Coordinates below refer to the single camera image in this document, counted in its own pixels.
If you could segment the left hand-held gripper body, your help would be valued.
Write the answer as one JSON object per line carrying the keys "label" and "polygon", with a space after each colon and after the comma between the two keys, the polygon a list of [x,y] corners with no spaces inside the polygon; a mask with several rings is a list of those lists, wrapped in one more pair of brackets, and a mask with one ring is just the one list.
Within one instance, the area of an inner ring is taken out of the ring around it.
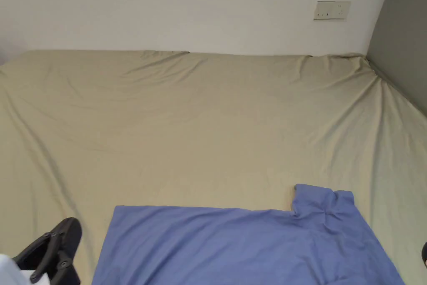
{"label": "left hand-held gripper body", "polygon": [[0,284],[1,285],[49,285],[47,273],[36,282],[30,281],[34,270],[21,270],[10,256],[0,254]]}

